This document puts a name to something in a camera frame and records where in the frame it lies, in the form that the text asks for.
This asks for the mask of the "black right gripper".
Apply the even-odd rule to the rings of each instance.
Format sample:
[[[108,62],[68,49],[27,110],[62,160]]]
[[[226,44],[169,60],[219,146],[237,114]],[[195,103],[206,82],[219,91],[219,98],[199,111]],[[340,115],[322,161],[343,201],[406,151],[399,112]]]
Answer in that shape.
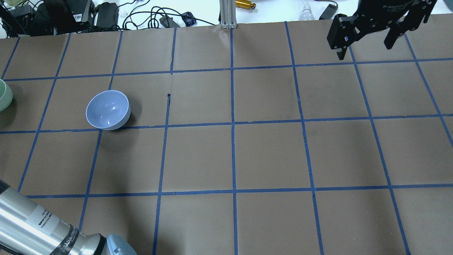
[[[427,23],[436,3],[436,0],[359,0],[353,16],[339,13],[333,18],[327,42],[337,52],[338,59],[344,60],[352,43],[390,26],[384,39],[385,47],[390,50],[406,31]]]

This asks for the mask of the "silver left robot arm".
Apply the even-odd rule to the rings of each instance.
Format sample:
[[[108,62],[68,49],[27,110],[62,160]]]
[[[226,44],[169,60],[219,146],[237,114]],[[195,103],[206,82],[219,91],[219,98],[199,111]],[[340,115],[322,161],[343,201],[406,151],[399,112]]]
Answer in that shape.
[[[0,246],[12,255],[135,255],[118,234],[86,235],[4,181],[0,182]]]

